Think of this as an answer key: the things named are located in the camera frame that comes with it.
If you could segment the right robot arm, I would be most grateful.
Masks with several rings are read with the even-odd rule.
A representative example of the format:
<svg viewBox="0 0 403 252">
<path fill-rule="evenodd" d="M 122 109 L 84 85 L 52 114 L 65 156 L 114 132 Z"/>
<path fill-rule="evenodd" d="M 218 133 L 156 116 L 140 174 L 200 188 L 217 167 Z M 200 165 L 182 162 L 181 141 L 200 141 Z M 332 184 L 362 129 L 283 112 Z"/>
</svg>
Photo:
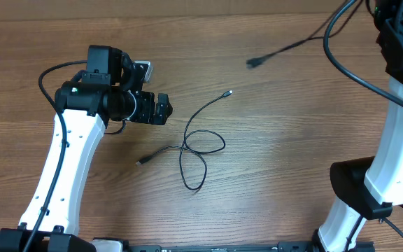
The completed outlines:
<svg viewBox="0 0 403 252">
<path fill-rule="evenodd" d="M 386 221 L 393 207 L 403 208 L 403 1 L 377 1 L 372 15 L 379 31 L 376 42 L 390 75 L 388 91 L 349 71 L 330 51 L 332 28 L 353 4 L 345 1 L 330 18 L 323 48 L 337 70 L 386 98 L 388 113 L 374 157 L 331 166 L 330 180 L 336 197 L 326 221 L 314 233 L 312 251 L 373 251 L 373 244 L 356 241 L 365 222 Z"/>
</svg>

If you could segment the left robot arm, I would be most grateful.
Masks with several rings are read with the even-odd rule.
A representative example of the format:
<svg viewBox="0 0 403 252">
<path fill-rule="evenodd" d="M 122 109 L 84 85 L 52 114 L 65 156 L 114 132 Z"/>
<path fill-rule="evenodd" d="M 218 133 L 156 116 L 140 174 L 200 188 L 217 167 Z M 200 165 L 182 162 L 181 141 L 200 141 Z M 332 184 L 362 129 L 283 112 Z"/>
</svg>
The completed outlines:
<svg viewBox="0 0 403 252">
<path fill-rule="evenodd" d="M 0 251 L 128 251 L 126 240 L 78 236 L 80 206 L 97 146 L 110 121 L 164 125 L 167 94 L 142 90 L 153 70 L 117 48 L 91 45 L 86 66 L 47 96 L 56 115 L 45 165 L 15 229 L 0 230 Z"/>
</svg>

